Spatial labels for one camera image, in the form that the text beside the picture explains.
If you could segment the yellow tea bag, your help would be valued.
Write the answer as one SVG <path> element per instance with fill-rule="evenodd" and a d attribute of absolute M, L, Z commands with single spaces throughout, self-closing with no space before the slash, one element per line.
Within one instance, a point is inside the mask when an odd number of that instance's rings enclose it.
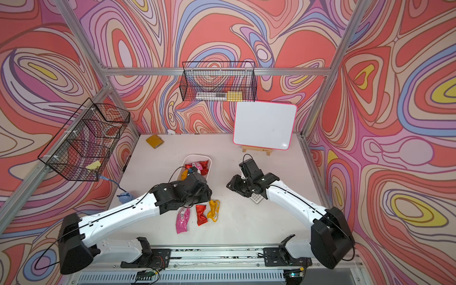
<path fill-rule="evenodd" d="M 218 221 L 220 201 L 218 199 L 209 201 L 210 211 L 207 214 L 207 218 L 213 222 Z"/>
<path fill-rule="evenodd" d="M 182 174 L 180 176 L 180 179 L 182 181 L 184 181 L 187 178 L 187 176 L 188 176 L 188 170 L 185 170 L 185 171 L 182 172 Z"/>

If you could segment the pink tea bag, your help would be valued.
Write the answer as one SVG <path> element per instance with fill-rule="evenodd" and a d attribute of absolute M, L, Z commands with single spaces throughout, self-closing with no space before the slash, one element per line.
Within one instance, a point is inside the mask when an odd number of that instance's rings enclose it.
<path fill-rule="evenodd" d="M 184 233 L 187 232 L 188 222 L 190 219 L 191 210 L 187 207 L 183 207 L 178 211 L 176 217 L 176 233 Z"/>
<path fill-rule="evenodd" d="M 199 161 L 193 162 L 192 163 L 192 167 L 195 167 L 199 171 L 203 170 L 203 166 L 202 166 L 202 164 Z"/>

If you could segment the white plastic storage box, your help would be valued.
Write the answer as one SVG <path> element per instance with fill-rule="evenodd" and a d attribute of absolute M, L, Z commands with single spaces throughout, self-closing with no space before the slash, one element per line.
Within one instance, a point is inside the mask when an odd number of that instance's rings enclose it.
<path fill-rule="evenodd" d="M 188 155 L 182 164 L 183 168 L 179 170 L 178 180 L 181 181 L 189 174 L 188 169 L 195 167 L 197 172 L 206 180 L 209 178 L 209 173 L 212 165 L 212 160 L 208 156 L 191 154 Z"/>

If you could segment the red tea bag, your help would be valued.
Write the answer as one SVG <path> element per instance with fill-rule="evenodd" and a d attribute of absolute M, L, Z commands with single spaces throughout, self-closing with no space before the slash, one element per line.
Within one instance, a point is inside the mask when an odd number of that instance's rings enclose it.
<path fill-rule="evenodd" d="M 198 226 L 201 226 L 203 224 L 206 224 L 208 222 L 208 219 L 205 215 L 205 210 L 207 206 L 206 205 L 196 205 L 196 213 L 197 213 L 197 224 Z"/>
<path fill-rule="evenodd" d="M 203 176 L 207 176 L 208 172 L 209 172 L 209 161 L 208 160 L 205 160 L 205 161 L 199 161 L 202 166 L 203 166 L 203 170 L 199 171 L 199 173 Z"/>

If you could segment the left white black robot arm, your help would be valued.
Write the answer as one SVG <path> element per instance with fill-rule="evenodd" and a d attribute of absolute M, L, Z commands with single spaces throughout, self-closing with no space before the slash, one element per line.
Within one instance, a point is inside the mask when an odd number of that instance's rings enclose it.
<path fill-rule="evenodd" d="M 141 197 L 99 214 L 66 216 L 57 242 L 60 273 L 69 275 L 88 267 L 102 253 L 97 244 L 110 234 L 147 218 L 206 203 L 212 193 L 201 174 L 191 173 L 184 180 L 155 185 Z"/>

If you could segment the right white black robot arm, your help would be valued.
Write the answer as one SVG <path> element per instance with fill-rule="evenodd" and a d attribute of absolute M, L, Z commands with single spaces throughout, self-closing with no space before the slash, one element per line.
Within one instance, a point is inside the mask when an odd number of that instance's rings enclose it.
<path fill-rule="evenodd" d="M 275 248 L 264 248 L 267 267 L 308 267 L 313 258 L 328 269 L 334 269 L 350 252 L 355 252 L 355 239 L 345 215 L 337 207 L 327 209 L 299 195 L 279 177 L 263 173 L 254 159 L 239 164 L 240 175 L 226 185 L 239 195 L 249 198 L 260 195 L 290 212 L 308 230 L 306 239 L 295 240 L 289 235 Z"/>

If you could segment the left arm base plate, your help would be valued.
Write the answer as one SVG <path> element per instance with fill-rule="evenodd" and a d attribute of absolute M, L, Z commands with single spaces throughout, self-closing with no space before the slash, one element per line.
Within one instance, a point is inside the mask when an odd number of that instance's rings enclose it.
<path fill-rule="evenodd" d="M 121 262 L 121 268 L 151 268 L 157 271 L 168 267 L 171 260 L 171 249 L 153 249 L 146 237 L 138 237 L 141 255 L 132 262 Z"/>

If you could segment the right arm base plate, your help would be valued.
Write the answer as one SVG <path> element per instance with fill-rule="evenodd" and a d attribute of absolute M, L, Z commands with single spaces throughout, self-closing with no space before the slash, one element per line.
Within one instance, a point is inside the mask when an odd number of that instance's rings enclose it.
<path fill-rule="evenodd" d="M 286 244 L 290 241 L 295 234 L 289 235 L 285 238 L 278 247 L 276 248 L 263 248 L 262 253 L 258 253 L 257 256 L 264 260 L 266 267 L 293 267 L 299 266 L 308 268 L 312 265 L 311 258 L 300 257 L 294 258 L 286 249 Z"/>

